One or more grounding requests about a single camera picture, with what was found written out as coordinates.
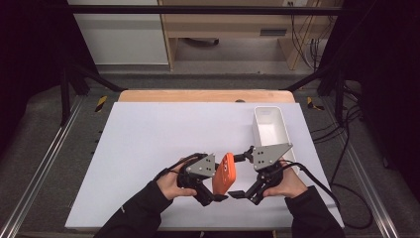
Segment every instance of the black cable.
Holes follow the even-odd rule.
[[[167,173],[169,173],[169,172],[174,172],[173,171],[173,169],[174,168],[176,168],[177,166],[179,166],[180,164],[182,164],[182,163],[184,163],[184,162],[186,162],[186,161],[188,161],[188,160],[190,160],[190,159],[193,159],[193,158],[204,158],[204,157],[206,157],[207,155],[206,154],[199,154],[199,153],[195,153],[195,154],[192,154],[191,156],[188,156],[188,157],[185,157],[185,158],[182,158],[181,160],[179,160],[177,163],[175,163],[174,165],[172,165],[171,167],[169,167],[169,168],[165,168],[165,169],[163,169],[161,172],[159,172],[156,176],[155,176],[155,178],[154,178],[154,180],[158,180],[158,179],[160,179],[162,176],[164,176],[164,175],[166,175]]]
[[[348,99],[352,100],[353,102],[356,102],[356,103],[358,103],[358,102],[359,102],[359,100],[358,100],[355,96],[354,96],[354,97],[355,97],[356,99],[355,99],[355,98],[352,98],[352,97],[351,97],[351,96],[349,96],[348,94],[350,94],[350,95],[354,96],[353,94],[351,94],[351,93],[347,93],[347,92],[344,94],[344,96],[345,96],[345,97],[347,97]]]
[[[349,94],[352,94],[354,97],[356,97],[356,99],[357,100],[359,100],[361,97],[362,97],[362,95],[360,94],[360,93],[358,93],[358,92],[354,92],[353,90],[351,90],[347,85],[346,85],[346,83],[344,83],[344,88],[345,88],[345,91],[347,92],[347,93],[349,93]]]
[[[355,111],[355,112],[353,112],[351,115],[350,115],[350,118],[346,118],[346,120],[350,123],[350,122],[353,122],[355,119],[357,119],[358,117],[360,117],[361,116],[361,114],[358,114],[358,115],[356,115],[355,117],[352,117],[354,114],[356,114],[356,113],[359,113],[359,112],[361,112],[361,110],[357,110],[357,111]],[[338,134],[336,134],[336,135],[334,135],[333,137],[330,137],[330,138],[328,138],[328,139],[326,139],[326,140],[324,140],[324,141],[320,141],[320,140],[322,140],[322,139],[324,139],[324,138],[327,138],[327,137],[329,137],[330,135],[332,135],[335,131],[337,131],[338,129],[343,129],[340,133],[338,133]],[[333,131],[331,131],[330,133],[328,133],[327,135],[324,135],[324,136],[322,136],[322,137],[319,137],[319,138],[316,138],[316,139],[313,139],[312,141],[314,142],[314,144],[319,144],[319,143],[324,143],[324,142],[327,142],[327,141],[330,141],[330,140],[332,140],[332,139],[334,139],[334,138],[336,138],[336,137],[338,137],[339,135],[341,135],[341,134],[343,134],[343,132],[345,131],[345,129],[343,128],[343,127],[337,127],[337,128],[335,128]]]
[[[370,206],[368,205],[367,201],[360,194],[358,194],[356,191],[350,189],[347,186],[341,185],[339,183],[330,183],[330,187],[333,187],[333,186],[337,186],[337,187],[340,187],[342,189],[345,189],[345,190],[351,192],[352,194],[354,194],[355,196],[357,196],[365,204],[365,207],[367,208],[367,212],[369,214],[368,222],[365,225],[356,226],[356,225],[351,225],[347,222],[344,222],[345,225],[347,225],[347,226],[349,226],[353,229],[359,229],[359,230],[367,229],[368,227],[370,227],[373,224],[373,214],[372,214],[372,211],[371,211]]]
[[[315,132],[325,131],[325,130],[327,130],[328,128],[330,128],[330,127],[334,126],[335,124],[337,124],[337,122],[333,122],[333,123],[331,123],[331,125],[329,125],[329,126],[327,126],[327,127],[325,127],[325,128],[322,128],[322,129],[317,129],[317,130],[311,131],[310,133],[312,134],[312,133],[315,133]]]
[[[331,141],[331,140],[333,140],[334,138],[336,138],[336,137],[340,136],[341,134],[343,134],[343,132],[344,132],[344,129],[343,129],[342,131],[340,131],[338,134],[334,135],[333,137],[330,137],[330,138],[328,138],[328,139],[325,139],[324,141],[317,141],[317,142],[314,142],[314,144],[322,144],[322,143],[324,143],[324,142]]]
[[[339,161],[337,162],[336,167],[334,168],[333,176],[331,177],[330,183],[333,183],[334,182],[334,179],[336,178],[336,175],[337,175],[337,171],[338,171],[338,169],[340,167],[340,164],[341,164],[341,162],[343,160],[344,154],[346,153],[347,146],[349,145],[349,141],[350,141],[350,128],[349,128],[349,121],[347,119],[349,117],[350,111],[353,108],[356,108],[357,106],[358,105],[355,105],[352,108],[350,108],[349,111],[347,111],[346,120],[345,120],[346,132],[347,132],[347,139],[346,139],[346,142],[344,144],[344,148],[343,148],[343,150],[342,150],[342,152],[340,154]]]
[[[356,117],[353,117],[353,115],[355,115],[356,113],[359,113],[361,110],[357,110],[357,111],[355,111],[355,112],[353,112],[352,114],[350,114],[350,116],[349,116],[349,118],[346,118],[346,121],[347,122],[352,122],[352,121],[354,121],[356,118],[358,118],[359,117],[359,115],[357,115]],[[332,125],[334,125],[334,124],[337,124],[337,122],[334,122],[333,124],[331,124],[330,126],[328,126],[326,129],[328,129],[329,127],[331,127]],[[321,137],[319,137],[319,138],[315,138],[315,139],[312,139],[312,141],[313,142],[316,142],[316,141],[319,141],[319,140],[322,140],[322,139],[325,139],[325,138],[327,138],[327,137],[329,137],[330,135],[332,135],[334,132],[336,132],[337,130],[339,130],[339,129],[341,129],[342,127],[340,127],[340,126],[338,126],[338,127],[336,127],[334,130],[332,130],[331,132],[329,132],[329,133],[327,133],[327,135],[324,135],[324,136],[321,136]]]
[[[291,168],[291,167],[294,167],[294,166],[299,167],[302,171],[304,171],[306,173],[307,176],[309,176],[310,179],[312,179],[315,182],[315,184],[317,184],[319,187],[321,187],[329,196],[331,196],[331,198],[333,198],[334,202],[337,205],[337,208],[339,209],[339,211],[341,210],[341,204],[340,204],[339,200],[337,199],[336,195],[334,195],[334,193],[330,189],[328,189],[327,186],[325,186],[323,183],[318,181],[318,179],[315,178],[305,166],[303,166],[302,164],[297,163],[297,162],[292,162],[292,161],[286,161],[286,162],[288,162],[288,164],[286,166],[281,167],[278,170],[271,172],[271,174],[279,173],[280,171],[284,171],[284,170],[286,170],[288,168]]]
[[[321,61],[321,58],[322,58],[322,56],[318,56],[319,44],[321,42],[321,39],[327,36],[327,34],[332,30],[333,24],[335,23],[333,16],[328,16],[328,19],[330,23],[327,25],[327,27],[324,28],[324,30],[321,32],[317,40],[315,41],[314,39],[311,39],[310,53],[311,53],[311,58],[313,60],[314,71],[318,69],[317,62]]]
[[[332,176],[332,178],[331,178],[331,180],[330,180],[330,182],[329,182],[329,184],[330,184],[330,186],[338,186],[338,187],[340,187],[340,188],[343,188],[343,189],[346,189],[346,190],[348,190],[348,191],[350,191],[350,192],[352,192],[354,195],[356,195],[364,204],[365,204],[365,206],[366,206],[366,208],[367,208],[367,211],[368,211],[368,213],[369,213],[369,221],[367,222],[367,224],[366,225],[362,225],[362,226],[356,226],[356,225],[352,225],[352,224],[349,224],[349,223],[346,223],[346,222],[344,222],[345,223],[345,225],[347,225],[347,226],[349,226],[349,227],[351,227],[351,228],[354,228],[354,229],[366,229],[366,228],[368,228],[368,227],[370,227],[371,226],[371,224],[372,224],[372,222],[373,222],[373,214],[372,214],[372,212],[371,212],[371,209],[370,209],[370,207],[369,207],[369,205],[368,205],[368,203],[367,203],[367,201],[361,196],[361,195],[359,195],[357,192],[355,192],[354,190],[352,190],[352,189],[350,189],[350,188],[348,188],[348,187],[346,187],[346,186],[344,186],[344,185],[341,185],[341,184],[338,184],[338,183],[334,183],[334,179],[336,178],[336,175],[337,175],[337,171],[338,171],[338,169],[339,169],[339,167],[340,167],[340,165],[341,165],[341,162],[342,162],[342,160],[343,160],[343,157],[344,157],[344,154],[346,153],[346,150],[347,150],[347,147],[348,147],[348,145],[349,145],[349,141],[350,141],[350,126],[349,126],[349,117],[350,117],[350,111],[351,110],[353,110],[354,108],[356,108],[356,107],[358,107],[359,105],[355,105],[355,106],[353,106],[352,108],[350,108],[349,109],[349,111],[347,112],[347,115],[346,115],[346,120],[345,120],[345,129],[346,129],[346,132],[347,132],[347,139],[346,139],[346,143],[345,143],[345,145],[344,145],[344,148],[343,148],[343,150],[342,150],[342,153],[341,153],[341,155],[340,155],[340,158],[339,158],[339,161],[337,162],[337,164],[336,164],[336,167],[335,167],[335,169],[334,169],[334,172],[333,172],[333,176]]]
[[[305,24],[306,24],[306,21],[308,21],[308,19],[309,18],[311,18],[311,17],[313,17],[312,15],[310,15],[310,16],[307,16],[306,18],[305,18],[305,21],[303,21],[303,24],[302,24],[302,26],[300,27],[300,29],[299,29],[299,32],[297,32],[299,35],[299,38],[300,38],[300,40],[302,40],[302,45],[303,45],[303,39],[302,39],[302,37],[300,36],[300,33],[302,32],[302,29],[303,29],[303,27],[305,26]],[[306,32],[305,32],[305,34],[306,33],[308,33],[308,28],[309,28],[309,25],[308,25],[308,27],[306,27]]]
[[[302,51],[302,45],[300,45],[299,39],[297,38],[297,34],[294,30],[294,15],[290,15],[290,18],[291,18],[291,42],[293,43],[293,45],[296,48],[299,55],[304,59],[304,55],[303,55],[303,51]]]

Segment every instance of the white tabletop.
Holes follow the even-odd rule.
[[[193,153],[214,153],[220,162],[254,144],[257,106],[277,106],[297,162],[324,185],[327,180],[297,103],[116,102],[66,221],[66,228],[97,230],[119,207],[163,168]],[[249,162],[236,163],[230,190],[247,190],[257,173]],[[299,176],[313,184],[303,172]],[[211,179],[204,181],[211,190]],[[344,226],[333,200],[317,187],[331,213]],[[273,230],[290,227],[283,197],[260,205],[229,197],[203,207],[193,197],[178,197],[161,215],[160,230]]]

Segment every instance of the wire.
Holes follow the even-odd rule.
[[[340,204],[339,199],[337,199],[336,195],[334,195],[334,193],[330,189],[328,189],[327,186],[325,186],[323,183],[321,183],[320,181],[318,181],[318,179],[315,178],[309,172],[309,170],[306,167],[304,167],[302,164],[297,163],[297,162],[292,162],[292,161],[286,161],[286,162],[288,162],[289,164],[287,166],[281,167],[275,173],[277,173],[278,171],[284,171],[284,170],[286,170],[288,168],[291,168],[293,166],[299,167],[302,171],[304,171],[306,173],[307,176],[309,176],[310,179],[312,179],[315,182],[315,184],[317,184],[319,187],[321,187],[329,196],[331,196],[331,198],[333,198],[334,202],[337,205],[337,208],[339,209],[339,211],[341,210],[341,204]]]
[[[294,45],[294,47],[296,48],[296,50],[297,50],[297,52],[299,53],[299,55],[300,55],[300,57],[303,59],[303,61],[305,62],[305,64],[307,65],[307,66],[309,66],[309,67],[311,67],[311,68],[313,68],[312,67],[312,65],[310,64],[310,62],[309,62],[309,60],[307,59],[307,57],[306,57],[306,54],[303,52],[303,45],[305,45],[305,41],[304,41],[304,39],[302,39],[302,37],[300,36],[300,33],[301,33],[301,31],[302,31],[302,29],[303,29],[303,27],[305,26],[305,23],[306,23],[306,21],[310,18],[310,17],[313,17],[312,15],[310,15],[310,16],[307,16],[306,18],[305,18],[305,21],[303,21],[303,24],[302,24],[302,26],[300,27],[300,29],[299,29],[299,32],[298,32],[298,34],[296,33],[296,31],[295,31],[295,26],[294,26],[294,15],[290,15],[290,19],[291,19],[291,41],[292,41],[292,43],[293,43],[293,45]],[[308,24],[308,26],[306,27],[306,32],[305,32],[305,36],[307,35],[307,33],[308,33],[308,31],[309,31],[309,27],[310,27],[310,25]]]
[[[344,145],[344,148],[343,148],[343,151],[342,151],[342,153],[340,154],[340,158],[339,158],[339,161],[337,162],[337,164],[336,164],[336,167],[335,167],[335,169],[334,169],[334,172],[333,172],[333,176],[331,177],[331,180],[330,180],[330,182],[329,182],[329,184],[330,184],[330,186],[337,186],[337,187],[340,187],[340,188],[343,188],[343,189],[346,189],[346,190],[348,190],[348,191],[350,191],[351,193],[353,193],[354,195],[356,195],[364,204],[365,204],[365,206],[366,206],[366,208],[367,208],[367,212],[368,212],[368,214],[369,214],[369,220],[368,220],[368,222],[367,222],[367,224],[365,224],[365,225],[362,225],[362,226],[357,226],[357,225],[352,225],[352,224],[349,224],[349,223],[347,223],[347,222],[344,222],[345,223],[345,225],[347,225],[347,226],[349,226],[349,227],[351,227],[351,228],[354,228],[354,229],[366,229],[366,228],[368,228],[368,227],[370,227],[371,226],[371,224],[373,223],[373,214],[372,214],[372,212],[371,212],[371,208],[369,207],[369,205],[368,205],[368,203],[367,203],[367,201],[361,196],[361,195],[359,195],[357,192],[355,192],[354,190],[352,190],[352,189],[350,189],[350,188],[348,188],[348,187],[346,187],[346,186],[344,186],[344,185],[341,185],[341,184],[338,184],[338,183],[335,183],[334,182],[334,180],[335,180],[335,178],[336,178],[336,175],[337,175],[337,172],[338,172],[338,169],[339,169],[339,167],[340,167],[340,165],[341,165],[341,162],[342,162],[342,160],[343,160],[343,157],[344,157],[344,154],[345,154],[345,152],[346,152],[346,150],[347,150],[347,147],[348,147],[348,145],[349,145],[349,141],[350,141],[350,126],[349,126],[349,123],[350,123],[350,120],[349,120],[349,118],[350,118],[350,112],[354,109],[354,108],[356,108],[356,107],[358,107],[359,105],[355,105],[355,106],[353,106],[353,107],[351,107],[350,109],[349,109],[349,111],[347,112],[347,114],[346,114],[346,120],[345,120],[345,129],[346,129],[346,132],[347,132],[347,139],[346,139],[346,142],[345,142],[345,145]]]
[[[351,97],[351,96],[349,96],[347,94],[344,94],[344,96],[347,97],[347,98],[349,98],[350,100],[358,103],[359,100],[353,94],[351,94],[351,93],[349,93],[349,94],[352,95],[353,97]]]
[[[176,171],[174,171],[173,169],[174,168],[176,168],[177,166],[179,166],[179,165],[181,165],[182,163],[184,163],[184,162],[186,162],[186,161],[188,161],[188,160],[195,160],[195,159],[202,159],[202,158],[205,158],[207,156],[207,154],[199,154],[199,153],[195,153],[195,154],[192,154],[191,156],[188,156],[188,157],[185,157],[185,158],[182,158],[181,160],[179,160],[177,163],[175,163],[174,165],[172,165],[171,167],[169,167],[169,168],[165,168],[165,169],[163,169],[161,172],[159,172],[156,176],[155,176],[155,178],[154,178],[154,180],[158,180],[158,179],[160,179],[162,176],[164,176],[164,175],[166,175],[167,173],[169,173],[169,172],[174,172],[174,173],[176,173]]]
[[[324,39],[325,36],[327,36],[330,33],[330,31],[333,29],[333,24],[336,21],[333,16],[328,16],[328,20],[330,21],[330,23],[320,33],[319,37],[315,38],[316,40],[311,39],[310,54],[311,54],[311,58],[313,60],[313,66],[311,65],[311,67],[314,69],[314,71],[316,69],[318,69],[317,62],[321,61],[321,58],[322,58],[322,56],[318,55],[319,44],[320,44],[321,40]]]
[[[331,140],[333,140],[334,138],[336,138],[336,137],[340,136],[341,134],[343,134],[343,132],[344,132],[344,129],[343,129],[342,131],[340,131],[338,134],[334,135],[333,137],[330,137],[330,138],[328,138],[328,139],[326,139],[326,140],[324,140],[324,141],[317,141],[317,142],[314,142],[314,144],[321,144],[321,143],[324,143],[324,142],[331,141]]]
[[[344,89],[347,93],[351,94],[352,96],[354,96],[357,100],[359,100],[359,98],[362,97],[362,95],[358,92],[354,92],[351,88],[349,88],[346,84],[346,82],[344,82]]]
[[[356,115],[355,117],[353,117],[353,116],[354,116],[355,114],[357,114],[357,113],[360,113],[360,112],[361,112],[361,110],[359,109],[359,110],[357,110],[357,111],[353,112],[352,114],[350,114],[350,115],[349,115],[349,117],[348,117],[348,118],[346,118],[346,122],[348,122],[348,123],[353,122],[356,118],[360,117],[360,114]],[[335,124],[338,124],[338,122],[334,122],[333,124],[329,125],[328,127],[324,128],[324,129],[315,130],[315,131],[313,131],[313,132],[318,132],[318,131],[326,130],[326,129],[330,128],[331,126],[335,125]],[[338,127],[336,127],[334,130],[332,130],[331,132],[327,133],[326,135],[321,136],[321,137],[316,138],[316,139],[312,139],[312,141],[315,143],[315,142],[317,142],[317,141],[320,141],[320,140],[322,140],[322,139],[325,139],[325,138],[327,138],[327,137],[331,136],[334,132],[336,132],[336,131],[337,131],[337,130],[339,130],[339,129],[343,129],[343,128],[342,128],[342,127],[340,127],[340,126],[338,126]]]
[[[312,66],[311,63],[309,62],[306,51],[307,51],[307,48],[305,48],[305,52],[303,54],[305,56],[304,61],[305,61],[306,65],[308,65],[310,68],[315,69],[314,66]]]
[[[352,225],[352,224],[349,224],[347,222],[344,222],[345,225],[347,225],[347,226],[349,226],[353,229],[359,229],[359,230],[367,229],[368,227],[370,227],[371,224],[373,223],[373,214],[371,212],[370,206],[368,205],[367,201],[360,194],[358,194],[356,191],[350,189],[347,186],[341,185],[339,183],[330,183],[330,187],[333,187],[333,186],[345,189],[345,190],[351,192],[352,194],[354,194],[355,196],[357,196],[365,204],[365,207],[367,208],[367,212],[369,213],[369,219],[368,219],[367,224],[361,225],[361,226],[356,226],[356,225]]]

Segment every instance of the white container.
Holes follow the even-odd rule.
[[[256,107],[254,114],[253,132],[255,146],[292,143],[289,140],[280,108]],[[283,158],[287,161],[296,162],[293,148],[286,152]],[[293,169],[298,174],[299,169],[297,167],[293,167]]]

